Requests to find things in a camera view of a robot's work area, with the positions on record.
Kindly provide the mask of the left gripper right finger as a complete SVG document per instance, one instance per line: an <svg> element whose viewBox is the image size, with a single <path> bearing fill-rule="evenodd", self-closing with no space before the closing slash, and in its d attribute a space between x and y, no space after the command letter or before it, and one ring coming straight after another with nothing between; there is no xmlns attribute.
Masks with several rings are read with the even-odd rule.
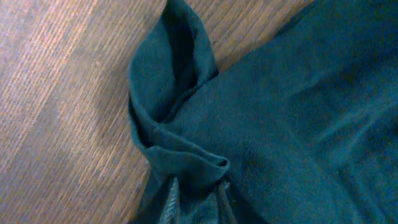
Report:
<svg viewBox="0 0 398 224"><path fill-rule="evenodd" d="M220 182L218 185L218 209L220 214L221 224L238 224L234 216L231 205L229 204L228 196L225 189L225 182Z"/></svg>

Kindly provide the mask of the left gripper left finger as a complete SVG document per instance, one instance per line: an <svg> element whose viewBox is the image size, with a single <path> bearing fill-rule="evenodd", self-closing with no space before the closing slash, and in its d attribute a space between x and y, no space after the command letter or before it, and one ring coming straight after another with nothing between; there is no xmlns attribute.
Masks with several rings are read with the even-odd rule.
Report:
<svg viewBox="0 0 398 224"><path fill-rule="evenodd" d="M159 224L179 224L180 191L178 179L173 177L167 185L167 196L160 214Z"/></svg>

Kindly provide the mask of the black t-shirt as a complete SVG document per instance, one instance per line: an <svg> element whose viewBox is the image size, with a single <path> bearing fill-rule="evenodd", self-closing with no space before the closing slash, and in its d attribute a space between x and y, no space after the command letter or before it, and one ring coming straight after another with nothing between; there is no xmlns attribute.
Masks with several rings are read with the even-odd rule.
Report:
<svg viewBox="0 0 398 224"><path fill-rule="evenodd" d="M130 66L132 137L151 166L134 223L397 222L397 2L315 1L219 72L200 18L168 1Z"/></svg>

